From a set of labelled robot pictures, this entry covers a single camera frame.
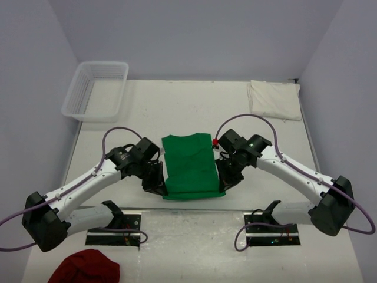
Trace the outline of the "green t shirt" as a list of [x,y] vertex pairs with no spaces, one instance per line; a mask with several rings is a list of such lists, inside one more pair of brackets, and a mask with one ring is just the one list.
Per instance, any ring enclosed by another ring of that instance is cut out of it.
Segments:
[[164,160],[168,178],[165,200],[197,200],[220,198],[212,139],[209,133],[163,137]]

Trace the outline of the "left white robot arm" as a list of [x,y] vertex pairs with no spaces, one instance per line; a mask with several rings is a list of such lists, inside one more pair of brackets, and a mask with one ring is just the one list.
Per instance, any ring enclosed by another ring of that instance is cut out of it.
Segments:
[[144,191],[165,195],[159,156],[160,148],[146,137],[136,145],[113,148],[99,164],[71,183],[45,195],[29,195],[23,227],[42,252],[53,250],[68,236],[85,230],[136,233],[136,229],[127,227],[122,210],[110,200],[88,209],[80,206],[101,190],[131,176],[141,179]]

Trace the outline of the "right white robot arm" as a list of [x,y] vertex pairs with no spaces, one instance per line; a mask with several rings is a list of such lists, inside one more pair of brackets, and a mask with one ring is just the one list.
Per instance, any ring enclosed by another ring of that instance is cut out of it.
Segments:
[[301,193],[305,202],[280,206],[275,203],[264,211],[263,226],[271,232],[283,225],[312,224],[322,233],[336,236],[354,211],[351,182],[316,172],[283,154],[276,141],[255,134],[249,139],[234,130],[213,140],[213,147],[227,154],[216,161],[220,187],[228,190],[243,179],[242,171],[253,167],[282,180]]

